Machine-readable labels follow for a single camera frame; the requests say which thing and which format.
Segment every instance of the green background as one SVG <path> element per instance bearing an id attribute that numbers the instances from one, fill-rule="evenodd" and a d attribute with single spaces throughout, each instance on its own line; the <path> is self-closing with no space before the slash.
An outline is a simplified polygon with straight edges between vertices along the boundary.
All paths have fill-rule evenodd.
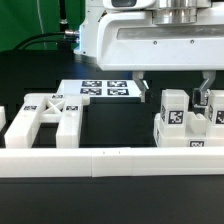
<path id="1" fill-rule="evenodd" d="M 59 31 L 58 0 L 40 0 L 40 8 L 44 31 Z M 66 0 L 66 9 L 70 28 L 77 29 L 84 20 L 85 0 Z M 0 51 L 13 49 L 22 40 L 40 33 L 36 0 L 0 0 Z M 44 49 L 43 44 L 35 48 Z"/>

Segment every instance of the black cable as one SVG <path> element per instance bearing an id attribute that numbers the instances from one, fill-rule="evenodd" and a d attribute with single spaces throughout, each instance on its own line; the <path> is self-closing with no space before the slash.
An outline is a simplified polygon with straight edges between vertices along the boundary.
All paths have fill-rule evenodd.
<path id="1" fill-rule="evenodd" d="M 64 34 L 65 34 L 64 32 L 54 32 L 54 33 L 44 33 L 44 34 L 32 36 L 32 37 L 29 37 L 26 40 L 22 41 L 20 44 L 18 44 L 14 48 L 14 50 L 19 50 L 20 47 L 22 47 L 24 44 L 29 43 L 32 40 L 36 40 L 36 39 L 43 38 L 43 37 L 59 36 L 59 35 L 64 35 Z"/>
<path id="2" fill-rule="evenodd" d="M 40 44 L 40 43 L 57 43 L 58 40 L 40 40 L 40 41 L 33 41 L 31 43 L 26 44 L 24 47 L 22 47 L 22 50 L 25 50 L 27 47 L 33 45 L 33 44 Z"/>

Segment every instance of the black table surface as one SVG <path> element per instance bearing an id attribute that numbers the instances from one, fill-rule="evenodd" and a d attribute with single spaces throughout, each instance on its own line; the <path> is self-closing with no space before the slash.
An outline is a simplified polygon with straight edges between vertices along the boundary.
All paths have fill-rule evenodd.
<path id="1" fill-rule="evenodd" d="M 130 80 L 131 72 L 104 72 L 96 65 L 75 62 L 71 53 L 0 53 L 0 105 L 7 116 L 0 147 L 24 95 L 54 93 L 62 79 Z M 160 111 L 161 91 L 183 89 L 191 96 L 202 76 L 199 71 L 146 72 L 145 80 L 152 90 L 149 104 L 139 99 L 91 100 L 84 108 L 81 148 L 153 147 L 153 119 Z M 212 88 L 224 89 L 222 71 Z M 33 147 L 55 147 L 56 128 L 56 124 L 42 125 Z M 222 224 L 223 189 L 222 175 L 6 178 L 0 179 L 0 220 L 4 224 Z"/>

